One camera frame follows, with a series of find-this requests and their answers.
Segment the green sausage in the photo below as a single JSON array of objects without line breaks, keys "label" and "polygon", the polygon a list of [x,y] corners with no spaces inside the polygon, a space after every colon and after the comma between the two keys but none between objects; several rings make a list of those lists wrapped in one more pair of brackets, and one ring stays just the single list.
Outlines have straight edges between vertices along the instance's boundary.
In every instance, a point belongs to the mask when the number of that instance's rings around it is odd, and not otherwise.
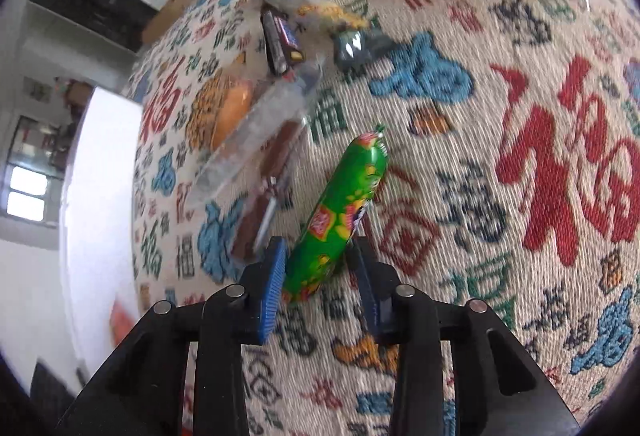
[{"label": "green sausage", "polygon": [[333,273],[385,173],[383,129],[355,138],[340,158],[287,261],[286,300],[306,300]]}]

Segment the bright window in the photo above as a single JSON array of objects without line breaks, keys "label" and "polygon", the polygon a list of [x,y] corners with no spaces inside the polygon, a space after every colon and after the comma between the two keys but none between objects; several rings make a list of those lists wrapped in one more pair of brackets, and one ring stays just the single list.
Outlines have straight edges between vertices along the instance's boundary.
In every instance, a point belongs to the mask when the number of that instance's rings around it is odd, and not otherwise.
[{"label": "bright window", "polygon": [[26,220],[42,221],[44,219],[44,200],[19,192],[9,192],[6,211]]},{"label": "bright window", "polygon": [[47,177],[44,174],[14,167],[11,172],[9,186],[15,191],[25,192],[33,196],[43,196],[47,192]]}]

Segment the tablecloth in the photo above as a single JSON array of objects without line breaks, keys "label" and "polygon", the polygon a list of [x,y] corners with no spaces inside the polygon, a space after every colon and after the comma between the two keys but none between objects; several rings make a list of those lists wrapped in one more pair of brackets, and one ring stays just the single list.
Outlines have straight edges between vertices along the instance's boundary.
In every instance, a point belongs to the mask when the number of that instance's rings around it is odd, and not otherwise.
[{"label": "tablecloth", "polygon": [[[386,124],[388,174],[362,225],[380,259],[436,300],[486,301],[584,421],[638,343],[632,0],[334,1],[398,50],[349,74],[329,60],[272,233],[293,244],[348,143]],[[258,8],[196,0],[130,78],[126,93],[146,95],[133,196],[142,311],[204,300],[236,276],[229,242],[250,171],[217,201],[188,209],[185,197],[206,159],[219,69],[266,73]],[[328,38],[292,27],[310,57],[331,58]],[[264,347],[243,349],[252,434],[385,434],[398,350],[373,343],[359,304],[342,273],[283,306]],[[452,435],[450,353],[443,365]]]}]

